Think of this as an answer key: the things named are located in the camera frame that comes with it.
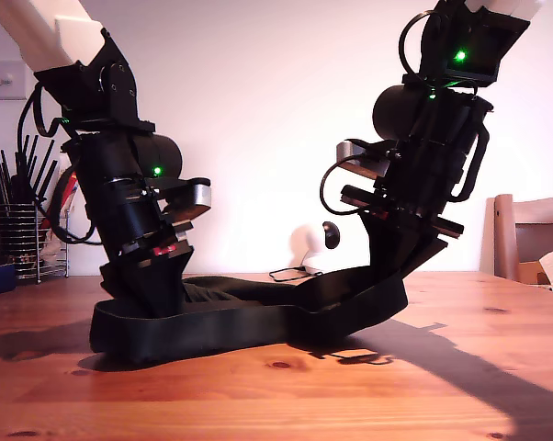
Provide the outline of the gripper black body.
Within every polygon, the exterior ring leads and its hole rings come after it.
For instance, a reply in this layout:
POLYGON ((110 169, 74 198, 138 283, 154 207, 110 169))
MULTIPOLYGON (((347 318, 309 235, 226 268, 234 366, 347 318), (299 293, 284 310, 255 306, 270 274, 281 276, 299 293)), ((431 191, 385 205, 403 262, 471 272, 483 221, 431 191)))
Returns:
POLYGON ((180 276, 193 254, 186 232, 194 216, 161 209, 146 195, 89 195, 87 217, 98 231, 108 262, 103 276, 180 276))
POLYGON ((350 185, 341 201, 359 213, 370 213, 400 230, 457 238, 464 227, 441 217, 448 202, 465 193, 452 190, 464 174, 465 151, 455 146, 342 146, 340 166, 374 181, 366 191, 350 185))

